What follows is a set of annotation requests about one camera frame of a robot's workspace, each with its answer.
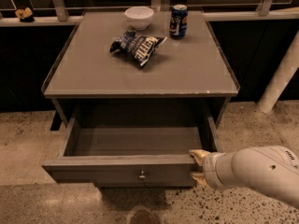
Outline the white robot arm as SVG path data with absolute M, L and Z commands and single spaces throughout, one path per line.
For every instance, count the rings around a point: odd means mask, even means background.
M 192 172 L 198 184 L 216 190 L 249 188 L 299 208 L 299 161 L 286 147 L 248 147 L 229 153 L 191 149 L 190 155 L 203 169 Z

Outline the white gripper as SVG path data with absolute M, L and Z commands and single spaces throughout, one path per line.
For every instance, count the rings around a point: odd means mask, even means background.
M 190 155 L 199 166 L 203 165 L 204 174 L 191 172 L 192 178 L 201 186 L 206 182 L 213 189 L 225 190 L 237 186 L 232 169 L 233 153 L 210 153 L 203 149 L 191 149 Z

